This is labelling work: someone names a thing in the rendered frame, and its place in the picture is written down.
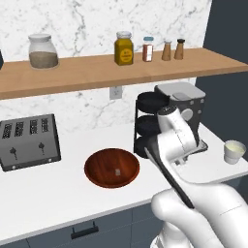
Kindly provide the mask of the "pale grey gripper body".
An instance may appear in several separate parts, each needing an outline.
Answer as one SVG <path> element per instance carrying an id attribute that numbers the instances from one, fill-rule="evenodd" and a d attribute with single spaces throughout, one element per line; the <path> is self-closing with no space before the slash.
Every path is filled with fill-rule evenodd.
<path id="1" fill-rule="evenodd" d="M 187 161 L 190 155 L 197 154 L 204 152 L 208 149 L 208 145 L 201 139 L 199 145 L 192 150 L 191 152 L 187 153 L 184 157 L 181 157 L 177 160 L 174 161 L 174 163 L 179 166 L 179 165 L 184 165 Z"/>

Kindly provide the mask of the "glass of lemonade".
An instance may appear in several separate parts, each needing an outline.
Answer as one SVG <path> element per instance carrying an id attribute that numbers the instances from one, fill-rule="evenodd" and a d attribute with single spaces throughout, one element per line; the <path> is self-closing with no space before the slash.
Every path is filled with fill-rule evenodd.
<path id="1" fill-rule="evenodd" d="M 227 140 L 224 144 L 224 161 L 230 165 L 236 164 L 245 154 L 246 146 L 237 140 Z"/>

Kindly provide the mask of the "brown wooden bowl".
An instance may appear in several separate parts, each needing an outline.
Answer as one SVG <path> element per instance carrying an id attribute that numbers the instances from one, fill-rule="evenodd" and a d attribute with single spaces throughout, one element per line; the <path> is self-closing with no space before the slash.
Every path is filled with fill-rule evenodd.
<path id="1" fill-rule="evenodd" d="M 115 169 L 121 174 L 115 175 Z M 140 172 L 139 160 L 129 151 L 106 148 L 92 154 L 84 164 L 87 178 L 103 188 L 120 188 L 131 183 Z"/>

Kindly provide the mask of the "dark grey tall cabinet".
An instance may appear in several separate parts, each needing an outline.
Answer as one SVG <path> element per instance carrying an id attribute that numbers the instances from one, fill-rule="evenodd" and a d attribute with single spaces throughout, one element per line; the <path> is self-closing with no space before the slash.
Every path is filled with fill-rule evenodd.
<path id="1" fill-rule="evenodd" d="M 212 1 L 203 47 L 248 64 L 248 0 Z M 201 123 L 244 143 L 248 158 L 248 72 L 198 77 L 196 86 L 206 94 Z"/>

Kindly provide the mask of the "grey and black coffee machine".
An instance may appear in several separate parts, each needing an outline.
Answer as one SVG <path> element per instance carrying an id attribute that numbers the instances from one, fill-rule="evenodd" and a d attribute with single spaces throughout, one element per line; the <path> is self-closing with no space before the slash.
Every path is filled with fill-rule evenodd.
<path id="1" fill-rule="evenodd" d="M 169 106 L 177 106 L 194 136 L 198 137 L 205 93 L 189 82 L 156 85 L 154 91 L 166 95 L 169 98 Z"/>

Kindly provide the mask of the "black tiered pod stand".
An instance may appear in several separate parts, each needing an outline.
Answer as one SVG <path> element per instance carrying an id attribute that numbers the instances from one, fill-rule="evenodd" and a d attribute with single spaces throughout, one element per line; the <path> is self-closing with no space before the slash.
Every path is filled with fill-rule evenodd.
<path id="1" fill-rule="evenodd" d="M 144 147 L 148 139 L 160 133 L 157 112 L 169 104 L 170 98 L 163 93 L 142 92 L 136 99 L 134 152 L 146 159 Z"/>

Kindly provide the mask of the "grey cupboard door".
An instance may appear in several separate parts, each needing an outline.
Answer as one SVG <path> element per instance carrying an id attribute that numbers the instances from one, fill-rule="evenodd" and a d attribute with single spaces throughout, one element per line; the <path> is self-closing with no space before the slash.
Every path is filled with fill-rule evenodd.
<path id="1" fill-rule="evenodd" d="M 131 248 L 150 248 L 163 222 L 155 217 L 150 203 L 133 208 L 132 214 Z"/>

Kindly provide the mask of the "wooden pepper shaker black top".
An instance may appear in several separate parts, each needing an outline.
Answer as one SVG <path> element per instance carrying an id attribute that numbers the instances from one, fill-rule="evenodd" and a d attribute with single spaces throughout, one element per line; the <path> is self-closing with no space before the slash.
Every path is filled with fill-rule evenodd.
<path id="1" fill-rule="evenodd" d="M 176 46 L 176 50 L 174 53 L 174 58 L 176 60 L 182 60 L 183 59 L 184 43 L 185 43 L 184 39 L 178 39 L 177 40 L 177 46 Z"/>

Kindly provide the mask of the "wooden salt shaker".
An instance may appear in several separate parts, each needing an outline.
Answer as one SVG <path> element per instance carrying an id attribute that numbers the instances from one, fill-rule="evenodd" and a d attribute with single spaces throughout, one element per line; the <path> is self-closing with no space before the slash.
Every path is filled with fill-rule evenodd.
<path id="1" fill-rule="evenodd" d="M 171 60 L 171 41 L 165 41 L 165 45 L 162 53 L 162 60 L 163 61 Z"/>

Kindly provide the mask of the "red spice jar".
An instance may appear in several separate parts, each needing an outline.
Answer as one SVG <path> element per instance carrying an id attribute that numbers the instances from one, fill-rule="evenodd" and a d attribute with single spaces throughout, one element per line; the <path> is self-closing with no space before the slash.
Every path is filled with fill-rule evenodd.
<path id="1" fill-rule="evenodd" d="M 143 38 L 142 60 L 144 62 L 151 62 L 153 56 L 153 37 Z"/>

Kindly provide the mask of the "grey drawer front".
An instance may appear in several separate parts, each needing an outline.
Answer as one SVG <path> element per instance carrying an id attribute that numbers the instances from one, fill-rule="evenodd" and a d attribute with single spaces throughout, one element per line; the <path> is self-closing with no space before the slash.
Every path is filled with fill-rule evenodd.
<path id="1" fill-rule="evenodd" d="M 123 210 L 100 218 L 88 220 L 52 232 L 29 237 L 30 248 L 128 248 L 131 238 L 132 211 Z M 72 229 L 77 232 L 92 227 L 99 231 L 77 239 L 71 239 Z"/>

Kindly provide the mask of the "yellow jar with silver lid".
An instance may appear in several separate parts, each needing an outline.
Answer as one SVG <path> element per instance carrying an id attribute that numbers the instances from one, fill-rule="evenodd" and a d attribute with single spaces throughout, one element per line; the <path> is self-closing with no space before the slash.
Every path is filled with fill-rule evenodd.
<path id="1" fill-rule="evenodd" d="M 132 34 L 129 31 L 119 31 L 116 33 L 117 40 L 114 43 L 114 62 L 119 66 L 133 64 L 134 46 L 131 37 Z"/>

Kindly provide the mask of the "grey four-slot toaster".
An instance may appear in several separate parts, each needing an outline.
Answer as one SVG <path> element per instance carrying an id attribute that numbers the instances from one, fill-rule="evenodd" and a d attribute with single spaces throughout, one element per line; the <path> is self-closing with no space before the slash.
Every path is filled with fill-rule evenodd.
<path id="1" fill-rule="evenodd" d="M 55 115 L 0 121 L 0 167 L 14 171 L 61 160 Z"/>

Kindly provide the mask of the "glass jar with grey contents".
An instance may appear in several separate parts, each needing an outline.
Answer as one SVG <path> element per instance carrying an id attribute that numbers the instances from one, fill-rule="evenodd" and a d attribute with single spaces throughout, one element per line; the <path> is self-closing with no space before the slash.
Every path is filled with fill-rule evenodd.
<path id="1" fill-rule="evenodd" d="M 28 37 L 29 61 L 35 69 L 50 69 L 59 64 L 55 46 L 49 34 L 32 34 Z"/>

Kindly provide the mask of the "wooden wall shelf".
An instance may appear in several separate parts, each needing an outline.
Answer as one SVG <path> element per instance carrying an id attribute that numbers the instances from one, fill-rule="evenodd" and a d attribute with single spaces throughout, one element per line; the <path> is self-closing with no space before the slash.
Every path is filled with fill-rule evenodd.
<path id="1" fill-rule="evenodd" d="M 55 69 L 35 70 L 27 61 L 6 62 L 0 70 L 0 100 L 113 87 L 179 78 L 247 72 L 248 64 L 208 50 L 187 48 L 184 58 L 164 61 L 162 53 L 119 66 L 111 55 L 62 58 Z"/>

